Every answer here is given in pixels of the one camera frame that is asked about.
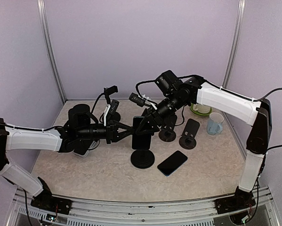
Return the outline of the black pole phone stand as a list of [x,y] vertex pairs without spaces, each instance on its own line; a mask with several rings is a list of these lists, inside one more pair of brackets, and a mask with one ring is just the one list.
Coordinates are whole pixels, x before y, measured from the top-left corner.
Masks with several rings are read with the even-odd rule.
[[113,121],[120,121],[121,116],[117,112],[117,108],[119,106],[119,101],[117,100],[111,100],[110,95],[118,93],[118,87],[117,86],[111,86],[109,88],[104,88],[104,96],[107,102],[107,106],[105,108],[103,119],[104,123],[108,122],[109,120]]
[[138,169],[147,169],[155,162],[155,156],[150,150],[135,150],[130,161],[132,165]]

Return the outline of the blue phone black screen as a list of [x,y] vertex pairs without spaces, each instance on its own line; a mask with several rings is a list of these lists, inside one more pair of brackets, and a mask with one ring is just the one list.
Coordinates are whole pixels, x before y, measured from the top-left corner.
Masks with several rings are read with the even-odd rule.
[[171,175],[176,171],[181,165],[183,165],[188,160],[188,157],[181,151],[177,150],[171,154],[167,159],[161,162],[157,169],[165,176]]

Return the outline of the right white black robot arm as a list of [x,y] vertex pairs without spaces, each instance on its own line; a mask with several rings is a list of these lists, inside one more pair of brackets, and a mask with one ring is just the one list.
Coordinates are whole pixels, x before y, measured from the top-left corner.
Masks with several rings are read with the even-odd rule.
[[165,120],[186,105],[201,104],[230,114],[252,127],[246,141],[245,167],[231,198],[231,205],[241,209],[249,202],[262,163],[267,153],[272,130],[270,101],[245,97],[217,87],[199,75],[189,75],[183,82],[171,70],[163,72],[154,83],[165,99],[143,111],[143,119],[136,128],[137,135],[158,132]]

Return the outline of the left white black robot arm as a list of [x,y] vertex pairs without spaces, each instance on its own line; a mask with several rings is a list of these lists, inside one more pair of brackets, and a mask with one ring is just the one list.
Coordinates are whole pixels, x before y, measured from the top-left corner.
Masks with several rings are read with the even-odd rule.
[[94,141],[104,139],[107,144],[115,143],[133,133],[131,126],[119,121],[99,123],[86,104],[78,104],[70,109],[64,126],[48,129],[20,128],[6,124],[0,118],[0,175],[20,186],[49,210],[56,205],[56,199],[46,182],[16,165],[7,157],[7,151],[29,149],[82,153],[87,152]]

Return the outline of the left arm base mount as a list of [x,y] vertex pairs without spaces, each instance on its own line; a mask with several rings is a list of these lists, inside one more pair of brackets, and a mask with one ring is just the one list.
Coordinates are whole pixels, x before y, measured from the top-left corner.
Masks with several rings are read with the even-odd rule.
[[31,206],[57,214],[68,215],[72,206],[72,201],[49,194],[39,194],[38,196],[33,197]]

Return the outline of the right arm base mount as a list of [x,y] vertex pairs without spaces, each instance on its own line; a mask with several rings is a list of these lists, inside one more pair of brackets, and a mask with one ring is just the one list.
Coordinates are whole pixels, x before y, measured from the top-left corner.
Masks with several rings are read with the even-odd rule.
[[256,201],[253,197],[244,198],[237,196],[230,196],[215,200],[215,206],[218,214],[229,213],[232,211],[242,210],[255,206]]

